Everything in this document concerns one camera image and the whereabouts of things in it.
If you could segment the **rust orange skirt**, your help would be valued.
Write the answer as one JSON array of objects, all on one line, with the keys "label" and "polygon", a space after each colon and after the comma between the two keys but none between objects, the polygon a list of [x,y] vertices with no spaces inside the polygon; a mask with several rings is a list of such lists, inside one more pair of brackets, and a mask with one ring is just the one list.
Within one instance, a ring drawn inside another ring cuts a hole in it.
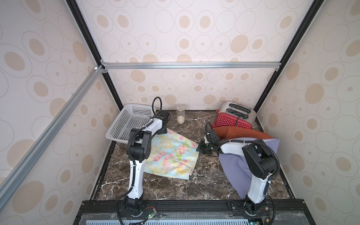
[{"label": "rust orange skirt", "polygon": [[235,126],[214,127],[213,129],[221,140],[241,137],[272,139],[270,135],[254,129],[240,128]]}]

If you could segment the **lavender purple skirt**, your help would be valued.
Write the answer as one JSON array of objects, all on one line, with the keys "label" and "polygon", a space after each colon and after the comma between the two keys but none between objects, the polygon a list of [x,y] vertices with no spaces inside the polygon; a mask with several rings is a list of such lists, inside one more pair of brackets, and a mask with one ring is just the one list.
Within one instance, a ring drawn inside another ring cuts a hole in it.
[{"label": "lavender purple skirt", "polygon": [[226,177],[241,198],[261,202],[280,169],[276,155],[280,140],[233,138],[219,147],[219,159]]}]

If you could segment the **floral pastel skirt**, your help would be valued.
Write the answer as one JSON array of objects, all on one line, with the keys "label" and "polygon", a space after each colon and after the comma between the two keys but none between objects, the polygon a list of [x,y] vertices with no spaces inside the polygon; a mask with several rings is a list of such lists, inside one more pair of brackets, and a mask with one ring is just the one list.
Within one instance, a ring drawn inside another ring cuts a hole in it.
[{"label": "floral pastel skirt", "polygon": [[168,129],[151,141],[144,172],[167,178],[189,180],[199,156],[198,144]]}]

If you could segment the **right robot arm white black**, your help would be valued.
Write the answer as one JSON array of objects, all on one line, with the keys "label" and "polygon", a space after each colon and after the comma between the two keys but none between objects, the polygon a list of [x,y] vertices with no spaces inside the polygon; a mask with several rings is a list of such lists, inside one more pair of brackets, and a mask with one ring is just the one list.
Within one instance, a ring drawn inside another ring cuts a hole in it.
[{"label": "right robot arm white black", "polygon": [[264,207],[270,183],[280,171],[276,155],[279,142],[278,138],[220,139],[211,130],[205,133],[197,152],[220,157],[228,180],[245,199],[245,212],[255,216]]}]

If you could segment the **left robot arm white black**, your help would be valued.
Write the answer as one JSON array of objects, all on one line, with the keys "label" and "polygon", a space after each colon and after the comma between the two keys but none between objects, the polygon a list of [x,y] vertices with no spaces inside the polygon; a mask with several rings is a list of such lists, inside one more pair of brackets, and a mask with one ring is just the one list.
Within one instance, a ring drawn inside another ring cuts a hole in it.
[{"label": "left robot arm white black", "polygon": [[120,195],[117,200],[124,198],[124,208],[133,213],[141,214],[143,211],[143,173],[145,163],[151,154],[153,137],[167,133],[169,118],[169,112],[159,111],[150,117],[145,125],[130,130],[127,143],[127,155],[130,162],[129,187],[128,191]]}]

